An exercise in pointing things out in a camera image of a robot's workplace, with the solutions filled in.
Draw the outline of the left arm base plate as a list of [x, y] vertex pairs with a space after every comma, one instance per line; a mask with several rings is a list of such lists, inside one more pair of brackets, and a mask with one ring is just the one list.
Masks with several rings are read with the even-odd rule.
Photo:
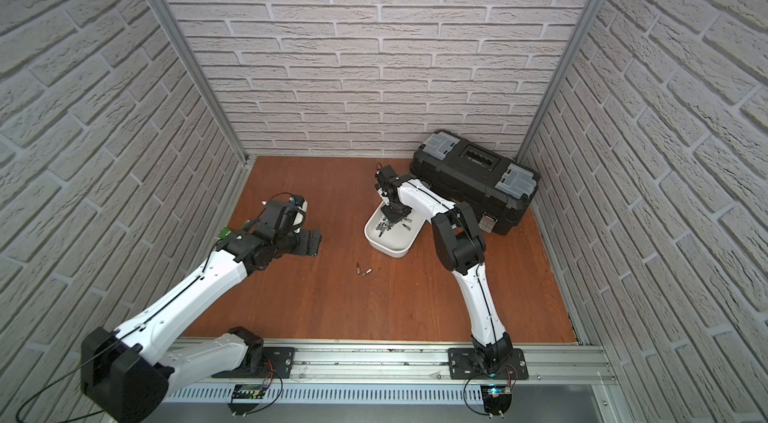
[[260, 346], [248, 349], [243, 362], [235, 369], [212, 375], [213, 378], [266, 378], [274, 372], [282, 379], [290, 377], [295, 347]]

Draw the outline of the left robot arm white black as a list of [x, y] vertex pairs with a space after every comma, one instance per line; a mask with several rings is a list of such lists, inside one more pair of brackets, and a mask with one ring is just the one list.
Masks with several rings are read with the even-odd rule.
[[234, 327], [220, 337], [171, 351], [176, 339], [230, 289], [284, 255], [314, 257], [322, 234], [303, 227], [299, 195], [268, 201], [239, 230], [224, 230], [205, 261], [152, 305], [81, 344], [82, 393], [116, 422], [141, 422], [171, 393], [218, 375], [272, 380], [261, 337]]

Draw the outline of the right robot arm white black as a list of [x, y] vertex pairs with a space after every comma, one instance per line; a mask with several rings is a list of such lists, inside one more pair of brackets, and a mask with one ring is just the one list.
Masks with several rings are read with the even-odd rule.
[[511, 356], [513, 344], [487, 282], [486, 242], [472, 207], [449, 201], [390, 166], [378, 168], [375, 178], [383, 216], [392, 225], [413, 213], [430, 222], [438, 259], [456, 279], [470, 317], [475, 366], [486, 375], [496, 373]]

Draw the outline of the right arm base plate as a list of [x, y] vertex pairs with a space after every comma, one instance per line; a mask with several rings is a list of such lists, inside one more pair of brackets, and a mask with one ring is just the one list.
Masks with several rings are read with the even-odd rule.
[[474, 348], [449, 348], [447, 357], [450, 378], [486, 378], [499, 381], [509, 378], [513, 381], [529, 379], [527, 362], [520, 348], [503, 350], [499, 356], [500, 360], [497, 359], [495, 350], [481, 356]]

